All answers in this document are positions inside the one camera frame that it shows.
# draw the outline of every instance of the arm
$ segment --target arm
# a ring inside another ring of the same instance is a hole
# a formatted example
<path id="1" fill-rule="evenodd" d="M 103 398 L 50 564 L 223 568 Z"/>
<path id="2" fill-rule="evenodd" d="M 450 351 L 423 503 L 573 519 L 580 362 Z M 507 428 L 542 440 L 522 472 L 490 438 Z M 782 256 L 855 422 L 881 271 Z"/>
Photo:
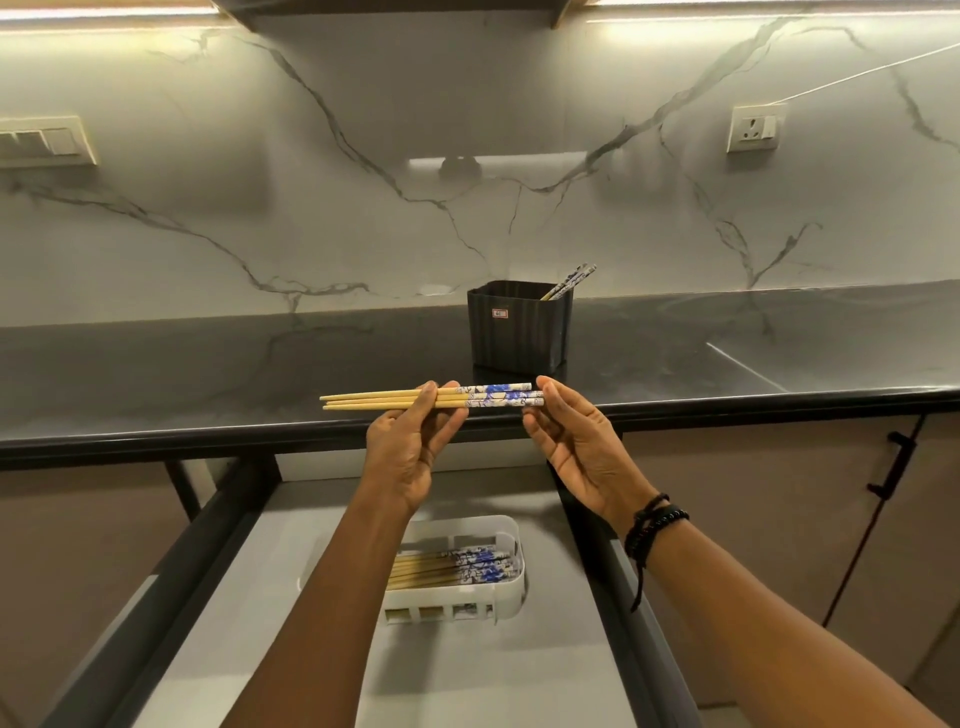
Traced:
<path id="1" fill-rule="evenodd" d="M 356 493 L 223 728 L 353 725 L 403 532 L 430 490 L 434 459 L 467 418 L 466 409 L 434 410 L 436 396 L 431 382 L 405 413 L 371 425 Z"/>
<path id="2" fill-rule="evenodd" d="M 524 426 L 570 492 L 623 540 L 657 494 L 610 422 L 581 395 L 543 377 L 545 412 Z M 762 726 L 943 728 L 903 687 L 791 607 L 689 521 L 664 528 L 647 570 Z"/>

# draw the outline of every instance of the black plastic bin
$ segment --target black plastic bin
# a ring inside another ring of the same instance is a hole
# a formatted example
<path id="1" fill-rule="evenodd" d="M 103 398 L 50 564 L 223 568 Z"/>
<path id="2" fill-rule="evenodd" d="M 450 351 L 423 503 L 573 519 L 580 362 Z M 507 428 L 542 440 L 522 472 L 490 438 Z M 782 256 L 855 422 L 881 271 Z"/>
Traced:
<path id="1" fill-rule="evenodd" d="M 553 283 L 491 280 L 467 292 L 473 363 L 504 372 L 549 375 L 566 361 L 573 291 L 541 301 Z"/>

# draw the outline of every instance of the marble wall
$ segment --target marble wall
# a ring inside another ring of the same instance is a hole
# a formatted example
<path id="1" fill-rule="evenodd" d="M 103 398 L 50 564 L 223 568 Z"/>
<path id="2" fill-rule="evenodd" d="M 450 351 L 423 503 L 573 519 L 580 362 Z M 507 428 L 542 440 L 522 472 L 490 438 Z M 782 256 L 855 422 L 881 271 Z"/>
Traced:
<path id="1" fill-rule="evenodd" d="M 0 326 L 461 303 L 584 260 L 581 296 L 955 278 L 958 73 L 960 14 L 3 35 L 0 117 L 77 113 L 101 163 L 0 173 Z M 725 153 L 731 107 L 783 99 L 776 152 Z"/>

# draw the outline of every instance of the black beaded bracelet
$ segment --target black beaded bracelet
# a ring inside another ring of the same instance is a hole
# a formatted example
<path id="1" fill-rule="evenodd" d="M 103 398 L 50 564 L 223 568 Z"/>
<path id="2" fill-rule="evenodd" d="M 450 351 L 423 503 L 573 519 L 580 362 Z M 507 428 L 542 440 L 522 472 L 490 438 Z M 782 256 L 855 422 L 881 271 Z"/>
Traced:
<path id="1" fill-rule="evenodd" d="M 666 528 L 670 523 L 689 519 L 690 514 L 675 505 L 668 505 L 664 508 L 649 510 L 653 506 L 663 502 L 667 496 L 654 498 L 646 508 L 638 511 L 634 517 L 634 527 L 630 529 L 627 538 L 623 540 L 624 550 L 627 555 L 636 562 L 636 576 L 638 583 L 636 585 L 636 598 L 630 611 L 635 612 L 640 606 L 640 600 L 643 599 L 643 570 L 647 565 L 647 556 L 650 555 L 650 549 L 653 548 L 654 539 L 657 533 Z"/>

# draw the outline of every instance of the person's left hand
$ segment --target person's left hand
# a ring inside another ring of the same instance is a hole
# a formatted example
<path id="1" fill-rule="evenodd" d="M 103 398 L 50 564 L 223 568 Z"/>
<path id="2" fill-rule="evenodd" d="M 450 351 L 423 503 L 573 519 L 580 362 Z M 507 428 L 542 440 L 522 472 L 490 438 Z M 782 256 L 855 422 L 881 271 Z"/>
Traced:
<path id="1" fill-rule="evenodd" d="M 456 387 L 449 381 L 444 387 Z M 430 492 L 431 470 L 440 451 L 460 429 L 469 410 L 434 409 L 436 382 L 420 387 L 410 409 L 392 409 L 376 418 L 367 430 L 367 459 L 361 484 L 383 495 L 399 496 L 409 515 Z"/>

